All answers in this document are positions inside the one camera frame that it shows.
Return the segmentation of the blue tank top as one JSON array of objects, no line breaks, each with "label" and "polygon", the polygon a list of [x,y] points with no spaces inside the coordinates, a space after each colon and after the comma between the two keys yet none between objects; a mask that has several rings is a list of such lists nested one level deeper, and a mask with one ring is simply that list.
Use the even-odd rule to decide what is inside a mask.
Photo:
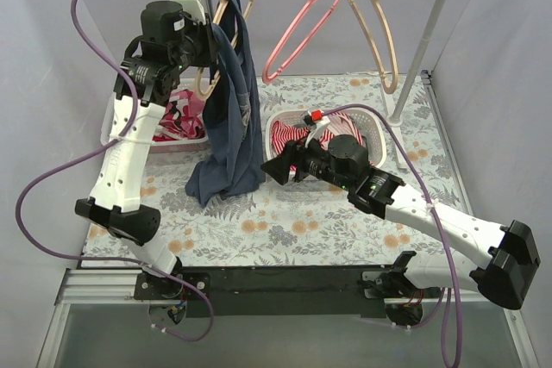
[{"label": "blue tank top", "polygon": [[258,84],[241,0],[229,0],[213,32],[220,50],[210,71],[220,78],[203,110],[211,154],[196,164],[185,186],[201,207],[215,195],[258,190],[266,180]]}]

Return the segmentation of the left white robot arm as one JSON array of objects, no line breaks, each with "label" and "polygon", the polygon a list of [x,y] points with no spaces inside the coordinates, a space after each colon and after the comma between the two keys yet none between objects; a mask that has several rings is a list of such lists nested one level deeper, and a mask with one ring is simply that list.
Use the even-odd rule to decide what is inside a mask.
[{"label": "left white robot arm", "polygon": [[184,279],[178,260],[158,229],[160,212],[141,202],[141,179],[154,134],[180,75],[216,57],[206,16],[193,15],[173,0],[154,1],[141,12],[141,35],[128,45],[114,85],[111,147],[97,182],[75,205],[77,215],[122,240],[166,299],[177,297]]}]

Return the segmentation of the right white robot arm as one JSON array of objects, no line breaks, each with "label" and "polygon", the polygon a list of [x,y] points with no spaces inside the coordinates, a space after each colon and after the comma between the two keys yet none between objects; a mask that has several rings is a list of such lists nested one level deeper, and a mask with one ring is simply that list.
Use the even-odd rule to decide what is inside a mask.
[{"label": "right white robot arm", "polygon": [[334,137],[327,147],[317,140],[291,140],[261,169],[281,185],[308,176],[333,184],[359,211],[440,241],[442,256],[402,253],[395,260],[386,278],[399,296],[458,287],[518,310],[541,264],[527,224],[485,221],[430,200],[402,178],[371,165],[368,150],[350,135]]}]

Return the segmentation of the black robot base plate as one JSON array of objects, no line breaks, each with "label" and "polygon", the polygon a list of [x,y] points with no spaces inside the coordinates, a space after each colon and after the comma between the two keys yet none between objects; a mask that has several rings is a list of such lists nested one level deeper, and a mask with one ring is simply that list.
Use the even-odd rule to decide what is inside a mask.
[{"label": "black robot base plate", "polygon": [[187,301],[191,318],[216,316],[359,315],[385,317],[387,298],[417,292],[390,265],[182,267],[187,285],[141,272],[134,298]]}]

